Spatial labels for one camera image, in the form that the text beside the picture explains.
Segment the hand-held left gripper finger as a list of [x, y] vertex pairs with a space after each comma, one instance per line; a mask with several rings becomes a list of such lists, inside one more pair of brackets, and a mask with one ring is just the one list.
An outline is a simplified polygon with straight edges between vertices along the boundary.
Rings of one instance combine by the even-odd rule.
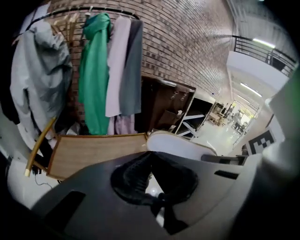
[[236, 155], [234, 157], [229, 156], [214, 156], [214, 155], [202, 155], [201, 161], [210, 162], [210, 163], [218, 163], [225, 165], [244, 165], [247, 156], [244, 155]]

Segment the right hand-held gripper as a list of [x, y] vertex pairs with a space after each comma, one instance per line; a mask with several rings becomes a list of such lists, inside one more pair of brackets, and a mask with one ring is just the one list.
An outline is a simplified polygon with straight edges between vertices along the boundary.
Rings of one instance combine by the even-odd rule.
[[249, 160], [257, 160], [252, 187], [283, 188], [300, 178], [300, 69], [267, 103], [268, 127], [247, 142]]

